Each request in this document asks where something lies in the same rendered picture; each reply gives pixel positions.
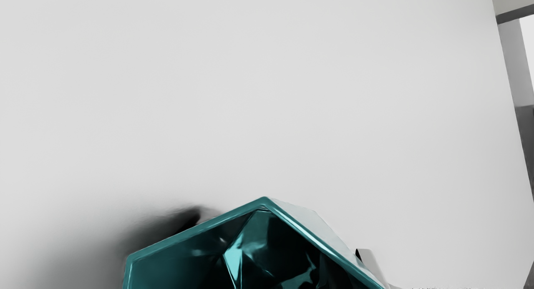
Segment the teal faceted mug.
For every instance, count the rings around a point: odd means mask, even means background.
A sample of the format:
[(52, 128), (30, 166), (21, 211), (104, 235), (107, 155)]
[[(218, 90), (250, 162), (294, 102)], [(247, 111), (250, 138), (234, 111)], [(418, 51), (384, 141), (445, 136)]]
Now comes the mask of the teal faceted mug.
[(262, 196), (131, 253), (122, 289), (399, 289), (313, 210)]

